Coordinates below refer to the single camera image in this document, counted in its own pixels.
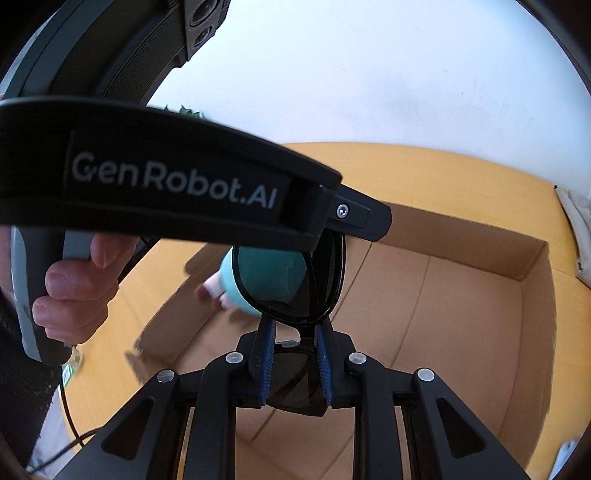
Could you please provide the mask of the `person's left hand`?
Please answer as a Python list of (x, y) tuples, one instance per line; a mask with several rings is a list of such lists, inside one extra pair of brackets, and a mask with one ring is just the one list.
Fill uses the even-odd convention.
[(45, 275), (47, 294), (33, 304), (34, 322), (50, 339), (77, 345), (86, 342), (108, 317), (108, 303), (118, 277), (132, 258), (138, 239), (96, 234), (87, 260), (63, 260)]

